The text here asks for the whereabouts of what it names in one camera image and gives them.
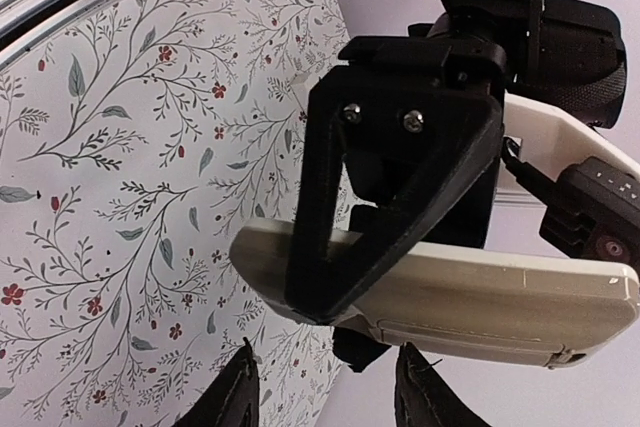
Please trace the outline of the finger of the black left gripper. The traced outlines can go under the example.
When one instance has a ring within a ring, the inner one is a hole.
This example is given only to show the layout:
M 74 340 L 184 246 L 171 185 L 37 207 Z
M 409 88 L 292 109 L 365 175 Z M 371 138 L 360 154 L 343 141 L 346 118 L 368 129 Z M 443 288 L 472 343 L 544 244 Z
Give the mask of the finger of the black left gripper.
M 336 320 L 417 243 L 483 245 L 504 133 L 504 89 L 343 65 L 311 90 L 286 303 Z
M 389 349 L 389 345 L 355 330 L 343 327 L 335 327 L 333 330 L 332 352 L 354 373 L 362 373 Z

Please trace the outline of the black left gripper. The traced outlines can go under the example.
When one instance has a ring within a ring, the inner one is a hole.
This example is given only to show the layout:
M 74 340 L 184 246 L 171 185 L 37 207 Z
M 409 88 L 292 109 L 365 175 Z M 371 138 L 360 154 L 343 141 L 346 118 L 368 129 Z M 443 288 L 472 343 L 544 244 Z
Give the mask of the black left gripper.
M 357 37 L 346 65 L 424 71 L 465 82 L 487 72 L 505 93 L 555 103 L 583 121 L 614 122 L 626 86 L 620 27 L 577 0 L 441 0 L 443 14 L 405 37 Z

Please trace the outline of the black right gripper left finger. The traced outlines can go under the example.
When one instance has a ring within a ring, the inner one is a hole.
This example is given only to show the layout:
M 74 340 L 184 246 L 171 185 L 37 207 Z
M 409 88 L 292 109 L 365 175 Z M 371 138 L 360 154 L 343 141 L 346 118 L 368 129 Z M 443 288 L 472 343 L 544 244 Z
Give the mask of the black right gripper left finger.
M 175 427 L 258 426 L 260 377 L 247 338 Z

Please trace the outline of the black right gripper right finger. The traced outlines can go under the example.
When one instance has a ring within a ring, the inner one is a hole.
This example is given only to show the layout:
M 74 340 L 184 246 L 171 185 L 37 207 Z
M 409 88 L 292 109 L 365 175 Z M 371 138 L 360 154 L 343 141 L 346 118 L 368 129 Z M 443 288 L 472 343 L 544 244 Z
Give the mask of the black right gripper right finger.
M 395 374 L 397 426 L 488 427 L 412 343 L 400 347 Z

